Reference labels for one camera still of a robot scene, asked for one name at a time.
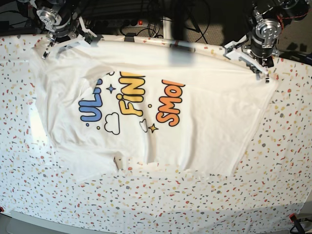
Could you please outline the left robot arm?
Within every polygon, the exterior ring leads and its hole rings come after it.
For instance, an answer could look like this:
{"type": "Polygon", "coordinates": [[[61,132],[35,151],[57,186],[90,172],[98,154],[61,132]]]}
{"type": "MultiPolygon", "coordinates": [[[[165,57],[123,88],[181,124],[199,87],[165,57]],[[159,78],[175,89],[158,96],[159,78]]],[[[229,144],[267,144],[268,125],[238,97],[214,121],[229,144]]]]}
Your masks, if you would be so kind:
{"type": "Polygon", "coordinates": [[[224,46],[224,57],[246,63],[256,74],[256,79],[265,78],[269,83],[268,69],[274,66],[273,57],[280,51],[276,48],[279,36],[292,21],[303,20],[312,10],[310,0],[253,0],[247,13],[247,34],[238,41],[224,46]]]}

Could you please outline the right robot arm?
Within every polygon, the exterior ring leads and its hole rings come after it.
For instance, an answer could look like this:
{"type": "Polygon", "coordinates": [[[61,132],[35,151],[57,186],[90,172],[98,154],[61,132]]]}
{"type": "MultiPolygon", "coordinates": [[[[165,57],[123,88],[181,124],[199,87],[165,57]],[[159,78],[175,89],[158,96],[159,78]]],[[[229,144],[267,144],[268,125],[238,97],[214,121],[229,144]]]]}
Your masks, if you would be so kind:
{"type": "Polygon", "coordinates": [[[47,31],[46,45],[42,58],[47,59],[52,51],[80,44],[91,46],[100,37],[85,25],[83,13],[91,4],[90,0],[19,0],[22,13],[37,27],[47,31]]]}

